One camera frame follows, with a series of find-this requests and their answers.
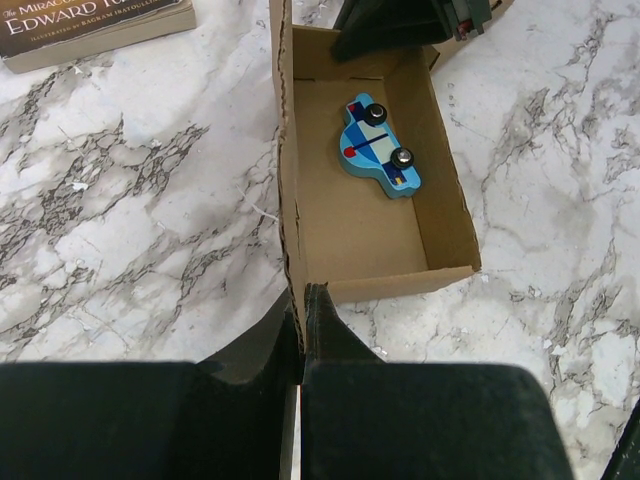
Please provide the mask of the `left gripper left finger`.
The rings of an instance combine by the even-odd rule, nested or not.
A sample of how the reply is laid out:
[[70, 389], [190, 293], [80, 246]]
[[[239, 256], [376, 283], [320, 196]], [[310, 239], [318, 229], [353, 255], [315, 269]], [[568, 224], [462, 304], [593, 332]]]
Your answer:
[[206, 421], [220, 476], [289, 479], [301, 373], [290, 294], [199, 366], [213, 377]]

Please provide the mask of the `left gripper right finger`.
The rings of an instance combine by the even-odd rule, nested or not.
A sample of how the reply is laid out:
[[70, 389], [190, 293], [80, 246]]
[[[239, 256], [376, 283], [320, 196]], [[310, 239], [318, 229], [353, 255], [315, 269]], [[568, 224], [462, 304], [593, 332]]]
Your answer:
[[301, 383], [301, 478], [311, 479], [311, 368], [314, 363], [384, 364], [340, 318], [328, 285], [309, 283], [305, 289], [307, 341]]

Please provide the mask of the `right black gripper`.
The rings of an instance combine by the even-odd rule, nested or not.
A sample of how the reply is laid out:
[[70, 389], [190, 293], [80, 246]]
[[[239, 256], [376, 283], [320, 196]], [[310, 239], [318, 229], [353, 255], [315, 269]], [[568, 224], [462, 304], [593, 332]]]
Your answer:
[[377, 51], [442, 43], [470, 20], [481, 30], [491, 18], [489, 0], [350, 0], [343, 3], [331, 47], [346, 62]]

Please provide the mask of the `small blue toy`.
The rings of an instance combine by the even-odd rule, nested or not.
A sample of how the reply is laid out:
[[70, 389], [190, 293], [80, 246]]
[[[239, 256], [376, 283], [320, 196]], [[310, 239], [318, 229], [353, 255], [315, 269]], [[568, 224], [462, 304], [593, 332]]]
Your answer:
[[384, 105], [360, 93], [346, 105], [344, 124], [339, 149], [347, 173], [375, 179], [391, 199], [412, 197], [420, 189], [415, 157], [398, 141]]

